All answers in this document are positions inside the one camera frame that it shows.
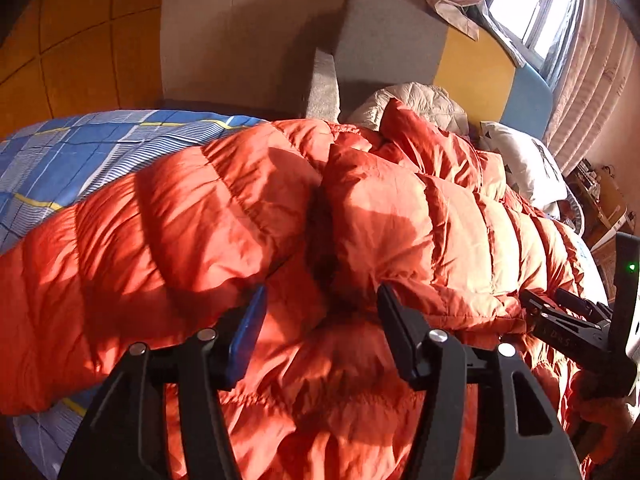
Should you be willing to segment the orange quilted down jacket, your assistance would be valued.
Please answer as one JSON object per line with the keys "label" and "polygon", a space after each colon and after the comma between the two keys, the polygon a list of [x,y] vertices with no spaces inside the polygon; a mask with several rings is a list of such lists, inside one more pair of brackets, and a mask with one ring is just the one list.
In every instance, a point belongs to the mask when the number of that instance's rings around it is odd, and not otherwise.
{"label": "orange quilted down jacket", "polygon": [[506,183],[501,157],[398,101],[378,131],[258,122],[58,210],[1,249],[1,414],[43,413],[137,341],[181,344],[265,287],[245,377],[221,395],[247,479],[396,479],[422,396],[376,314],[389,284],[434,327],[513,344],[563,429],[605,429],[581,477],[639,474],[639,411],[586,393],[537,340],[520,292],[585,295],[584,244]]}

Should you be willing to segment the right pink curtain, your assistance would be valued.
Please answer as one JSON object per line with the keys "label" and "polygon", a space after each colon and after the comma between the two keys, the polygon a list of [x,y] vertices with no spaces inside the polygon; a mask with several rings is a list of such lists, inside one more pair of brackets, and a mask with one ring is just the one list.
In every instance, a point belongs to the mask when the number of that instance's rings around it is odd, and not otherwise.
{"label": "right pink curtain", "polygon": [[622,96],[637,41],[612,0],[579,0],[579,13],[544,134],[570,172],[597,141]]}

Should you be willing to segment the white bed side rail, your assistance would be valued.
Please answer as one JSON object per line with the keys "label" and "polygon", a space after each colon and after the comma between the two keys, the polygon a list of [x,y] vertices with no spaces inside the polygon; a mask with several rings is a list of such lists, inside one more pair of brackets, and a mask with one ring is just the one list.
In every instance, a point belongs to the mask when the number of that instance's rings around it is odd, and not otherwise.
{"label": "white bed side rail", "polygon": [[317,49],[314,51],[314,65],[305,116],[327,122],[338,122],[340,113],[340,88],[338,88],[334,57],[328,52]]}

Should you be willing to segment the beige quilted jacket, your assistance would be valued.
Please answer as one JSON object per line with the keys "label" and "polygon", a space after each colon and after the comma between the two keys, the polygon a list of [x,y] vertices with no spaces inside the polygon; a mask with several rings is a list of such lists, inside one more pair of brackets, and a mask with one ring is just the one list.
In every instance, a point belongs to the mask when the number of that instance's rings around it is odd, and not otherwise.
{"label": "beige quilted jacket", "polygon": [[445,89],[420,82],[394,84],[376,90],[349,115],[347,121],[378,131],[384,110],[391,98],[403,102],[418,116],[438,128],[465,138],[469,136],[469,121],[465,110],[450,98]]}

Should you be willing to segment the blue plaid bed sheet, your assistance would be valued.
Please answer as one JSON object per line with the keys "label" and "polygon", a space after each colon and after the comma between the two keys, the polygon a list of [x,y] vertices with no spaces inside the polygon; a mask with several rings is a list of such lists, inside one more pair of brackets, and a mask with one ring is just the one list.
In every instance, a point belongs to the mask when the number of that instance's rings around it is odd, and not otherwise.
{"label": "blue plaid bed sheet", "polygon": [[[58,210],[185,148],[200,148],[258,118],[186,110],[112,110],[52,119],[1,143],[1,249],[7,252]],[[1,467],[54,479],[96,393],[89,389],[43,413],[1,424]]]}

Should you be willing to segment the wooden desk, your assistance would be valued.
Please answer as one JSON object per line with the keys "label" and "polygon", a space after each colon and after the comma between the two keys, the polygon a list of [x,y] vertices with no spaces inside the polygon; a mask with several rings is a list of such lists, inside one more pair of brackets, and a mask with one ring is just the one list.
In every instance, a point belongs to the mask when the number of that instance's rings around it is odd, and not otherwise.
{"label": "wooden desk", "polygon": [[566,177],[582,207],[585,218],[582,238],[591,250],[612,240],[617,232],[634,232],[634,219],[610,169],[594,166],[584,158]]}

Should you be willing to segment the window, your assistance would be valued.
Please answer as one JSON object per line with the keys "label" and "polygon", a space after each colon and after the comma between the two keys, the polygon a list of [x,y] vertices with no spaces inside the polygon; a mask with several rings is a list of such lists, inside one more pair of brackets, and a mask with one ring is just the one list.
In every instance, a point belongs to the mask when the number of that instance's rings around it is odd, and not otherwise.
{"label": "window", "polygon": [[466,14],[491,32],[518,66],[551,79],[563,67],[582,0],[483,0]]}

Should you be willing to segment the grey yellow blue headboard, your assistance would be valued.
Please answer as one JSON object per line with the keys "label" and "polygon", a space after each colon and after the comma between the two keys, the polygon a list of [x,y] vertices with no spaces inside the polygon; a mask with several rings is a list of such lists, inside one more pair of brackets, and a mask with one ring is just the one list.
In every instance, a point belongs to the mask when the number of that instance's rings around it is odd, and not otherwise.
{"label": "grey yellow blue headboard", "polygon": [[344,116],[393,84],[446,90],[470,124],[500,122],[540,139],[552,92],[530,65],[517,66],[486,30],[473,40],[425,0],[345,0],[334,50]]}

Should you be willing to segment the white printed pillow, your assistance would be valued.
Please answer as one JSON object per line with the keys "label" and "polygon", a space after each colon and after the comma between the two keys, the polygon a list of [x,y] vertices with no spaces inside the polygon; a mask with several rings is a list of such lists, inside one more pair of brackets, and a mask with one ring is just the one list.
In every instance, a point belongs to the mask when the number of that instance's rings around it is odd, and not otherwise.
{"label": "white printed pillow", "polygon": [[578,236],[584,234],[582,206],[541,141],[498,122],[481,122],[478,145],[502,157],[506,182],[513,191],[548,216],[567,224]]}

